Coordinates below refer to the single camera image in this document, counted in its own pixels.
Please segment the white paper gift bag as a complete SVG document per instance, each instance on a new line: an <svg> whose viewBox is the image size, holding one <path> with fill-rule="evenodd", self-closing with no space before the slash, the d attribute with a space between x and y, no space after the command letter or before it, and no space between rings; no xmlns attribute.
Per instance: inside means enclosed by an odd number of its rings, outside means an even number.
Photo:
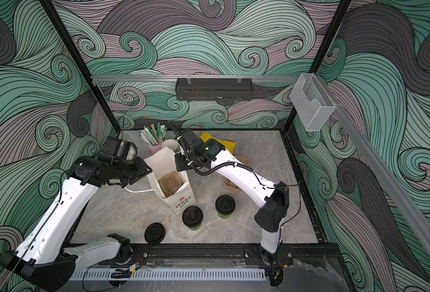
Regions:
<svg viewBox="0 0 430 292"><path fill-rule="evenodd" d="M193 189L185 171L176 168L176 154L165 147L144 160L152 172L147 175L150 186L175 214L196 205Z"/></svg>

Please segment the black cup lid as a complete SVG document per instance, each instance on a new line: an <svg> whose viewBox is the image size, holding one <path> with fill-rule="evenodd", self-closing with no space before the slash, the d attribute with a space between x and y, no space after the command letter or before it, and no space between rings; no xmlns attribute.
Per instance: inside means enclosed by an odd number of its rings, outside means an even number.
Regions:
<svg viewBox="0 0 430 292"><path fill-rule="evenodd" d="M221 195L215 202L216 211L220 214L232 214L236 209L236 202L229 195Z"/></svg>
<svg viewBox="0 0 430 292"><path fill-rule="evenodd" d="M188 228L200 226L203 221L203 211L197 206L190 206L184 210L182 220Z"/></svg>

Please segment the green paper coffee cup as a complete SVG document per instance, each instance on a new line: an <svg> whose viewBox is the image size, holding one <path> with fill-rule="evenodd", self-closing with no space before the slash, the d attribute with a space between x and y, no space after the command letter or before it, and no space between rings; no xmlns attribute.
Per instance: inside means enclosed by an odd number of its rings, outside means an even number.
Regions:
<svg viewBox="0 0 430 292"><path fill-rule="evenodd" d="M225 214L220 214L220 213L218 213L218 216L219 216L221 219L228 219L228 218L230 218L231 214L225 215Z"/></svg>

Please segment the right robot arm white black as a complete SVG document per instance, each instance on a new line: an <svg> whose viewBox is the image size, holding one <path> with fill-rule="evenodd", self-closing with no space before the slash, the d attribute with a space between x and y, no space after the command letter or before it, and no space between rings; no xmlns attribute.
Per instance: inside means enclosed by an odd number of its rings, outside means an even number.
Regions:
<svg viewBox="0 0 430 292"><path fill-rule="evenodd" d="M205 142L190 128L182 130L172 122L168 124L182 149L175 158L177 170L193 170L200 176L218 173L244 191L259 207L254 220L262 230L263 252L276 254L281 243L281 226L290 206L290 186L261 177L217 140L211 138Z"/></svg>

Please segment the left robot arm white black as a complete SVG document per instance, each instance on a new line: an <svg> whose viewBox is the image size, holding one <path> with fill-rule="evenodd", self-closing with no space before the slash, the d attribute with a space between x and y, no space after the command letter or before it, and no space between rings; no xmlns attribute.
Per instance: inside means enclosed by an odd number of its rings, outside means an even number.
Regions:
<svg viewBox="0 0 430 292"><path fill-rule="evenodd" d="M128 238L108 235L76 248L62 245L82 210L105 184L124 188L152 173L133 142L109 136L95 155L78 158L67 171L59 193L31 234L0 256L0 266L48 292L63 287L71 276L103 261L126 264L132 249Z"/></svg>

